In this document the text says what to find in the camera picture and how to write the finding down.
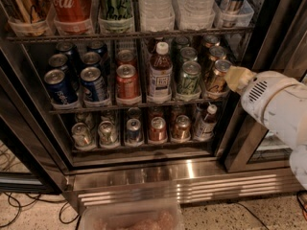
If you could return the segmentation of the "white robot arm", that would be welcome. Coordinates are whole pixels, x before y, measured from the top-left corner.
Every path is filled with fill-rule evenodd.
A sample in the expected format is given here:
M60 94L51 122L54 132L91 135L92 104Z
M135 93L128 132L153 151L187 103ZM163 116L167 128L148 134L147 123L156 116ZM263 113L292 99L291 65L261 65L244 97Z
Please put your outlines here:
M224 79L242 108L292 149L289 163L307 189L307 86L275 71L254 73L231 66Z

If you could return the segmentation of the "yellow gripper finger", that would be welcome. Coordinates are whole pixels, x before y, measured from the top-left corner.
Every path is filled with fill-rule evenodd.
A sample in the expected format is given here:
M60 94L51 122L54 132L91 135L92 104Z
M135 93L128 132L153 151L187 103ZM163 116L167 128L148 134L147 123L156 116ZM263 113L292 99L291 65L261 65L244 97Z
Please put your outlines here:
M254 76L255 73L245 67L231 66L227 70L224 79L231 91L241 95Z

